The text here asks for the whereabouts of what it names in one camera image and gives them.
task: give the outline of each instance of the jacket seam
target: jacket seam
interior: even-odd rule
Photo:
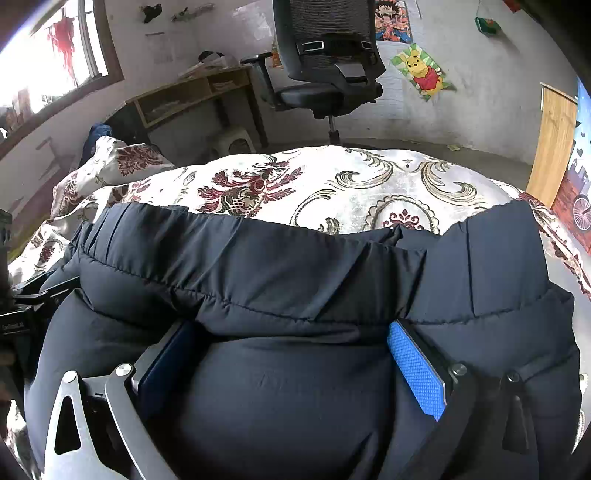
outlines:
[[[167,288],[172,288],[174,290],[178,290],[178,291],[186,291],[195,295],[202,295],[203,297],[207,298],[207,299],[211,299],[211,300],[215,300],[215,301],[220,301],[224,304],[230,305],[230,306],[235,306],[238,308],[242,308],[244,310],[247,310],[249,312],[254,312],[254,313],[259,313],[259,314],[264,314],[264,315],[269,315],[269,316],[274,316],[274,317],[279,317],[282,319],[287,319],[287,320],[294,320],[294,321],[299,321],[299,322],[310,322],[310,323],[343,323],[343,324],[348,324],[348,325],[357,325],[357,326],[380,326],[380,325],[388,325],[394,321],[396,321],[396,318],[392,318],[392,319],[384,319],[385,322],[387,323],[382,323],[382,322],[373,322],[373,323],[358,323],[358,322],[353,322],[351,320],[336,320],[336,319],[322,319],[322,320],[314,320],[313,317],[294,317],[294,316],[290,316],[290,315],[285,315],[282,313],[272,313],[272,312],[263,312],[261,310],[257,310],[257,309],[253,309],[252,307],[247,307],[244,305],[240,305],[239,303],[235,303],[232,301],[229,301],[227,299],[224,299],[223,297],[218,297],[216,295],[212,295],[210,293],[204,293],[202,291],[199,290],[192,290],[189,288],[181,288],[178,286],[174,286],[162,281],[158,281],[155,280],[153,278],[146,278],[146,277],[142,277],[141,275],[129,272],[127,270],[123,270],[121,268],[118,267],[114,267],[113,265],[109,265],[107,263],[102,262],[101,260],[98,260],[97,258],[95,258],[93,255],[91,255],[90,253],[86,252],[84,249],[82,249],[82,252],[87,255],[89,258],[91,258],[93,261],[100,263],[101,265],[104,265],[108,268],[111,268],[115,271],[119,271],[121,273],[124,273],[126,275],[131,275],[132,277],[136,277],[136,278],[141,278],[142,280],[147,280],[149,282],[153,282],[156,283],[158,285],[167,287]],[[517,308],[508,308],[508,309],[503,309],[503,310],[497,310],[494,312],[490,312],[490,313],[486,313],[483,315],[479,315],[479,316],[473,316],[473,317],[464,317],[461,319],[456,319],[456,320],[450,320],[450,321],[445,321],[445,320],[429,320],[429,321],[421,321],[421,320],[413,320],[413,319],[406,319],[408,322],[414,324],[414,325],[424,325],[424,326],[435,326],[435,325],[457,325],[457,324],[467,324],[468,322],[471,322],[473,320],[479,320],[479,319],[483,319],[486,317],[491,317],[494,315],[500,315],[500,314],[504,314],[504,313],[509,313],[509,312],[515,312],[517,310],[521,310],[527,307],[532,306],[533,304],[537,303],[538,301],[540,301],[542,299],[542,297],[544,297],[545,295],[547,295],[547,293],[550,291],[550,289],[546,289],[541,295],[537,296],[533,301],[520,305]]]

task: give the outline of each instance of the wooden door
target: wooden door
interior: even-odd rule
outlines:
[[[542,122],[527,193],[552,207],[573,148],[577,102],[542,84]]]

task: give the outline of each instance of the blue grip pad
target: blue grip pad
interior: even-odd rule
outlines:
[[[445,410],[443,382],[398,322],[390,324],[388,347],[423,412],[439,421]]]

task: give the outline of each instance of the wooden desk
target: wooden desk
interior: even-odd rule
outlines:
[[[222,127],[227,128],[230,120],[222,96],[234,90],[243,90],[261,145],[267,148],[267,133],[252,89],[249,70],[249,66],[234,67],[164,85],[127,100],[105,123],[111,126],[116,138],[128,145],[149,144],[151,142],[148,133],[151,130],[190,108],[212,100]]]

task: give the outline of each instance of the white wall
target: white wall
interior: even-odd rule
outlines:
[[[195,64],[202,50],[222,51],[236,58],[268,51],[271,38],[265,28],[253,32],[253,21],[234,10],[249,0],[218,0],[216,9],[187,23],[173,24],[176,11],[207,0],[169,0],[164,12],[149,24],[142,23],[142,0],[106,0],[109,25],[125,80],[95,92],[63,110],[17,145],[0,161],[0,207],[16,199],[32,198],[47,181],[46,170],[60,165],[64,174],[80,157],[90,126],[106,118],[125,99],[172,82]],[[444,91],[423,101],[409,82],[389,63],[405,48],[403,44],[379,43],[387,66],[380,78],[384,95],[376,104],[360,107],[340,117],[337,126],[344,138],[402,138],[441,144],[457,143],[477,150],[532,163],[540,126],[539,82],[576,94],[576,75],[550,36],[524,12],[513,14],[502,0],[482,0],[480,15],[499,22],[505,35],[485,37],[474,23],[478,0],[408,0],[411,29],[416,42],[446,71],[457,92]],[[272,26],[272,0],[257,2],[258,16]],[[154,64],[145,35],[165,31],[174,47],[174,61]],[[277,86],[289,85],[284,71],[273,69]],[[242,117],[252,132],[248,111],[240,98]],[[327,140],[327,122],[317,121],[311,111],[275,113],[261,105],[267,133],[273,143]],[[172,161],[191,160],[203,138],[217,128],[212,111],[204,106],[180,117],[152,140],[161,144]],[[52,137],[58,155],[35,148]]]
[[[560,49],[531,17],[513,14],[502,0],[482,0],[479,10],[479,16],[500,24],[504,34],[498,38],[477,30],[478,0],[418,2],[422,19],[415,1],[407,1],[414,40],[441,65],[457,92],[423,101],[390,63],[406,45],[379,42],[387,68],[379,80],[384,95],[377,104],[340,117],[341,136],[456,143],[532,164],[541,118],[539,82],[576,95],[576,74]],[[220,0],[207,19],[197,20],[199,45],[238,58],[268,49],[269,38],[257,40],[248,31],[252,25],[233,16],[245,3]],[[257,5],[272,24],[272,0]],[[280,69],[273,69],[271,77],[277,86],[292,83]],[[262,108],[272,142],[327,140],[327,122],[314,120],[310,111]]]

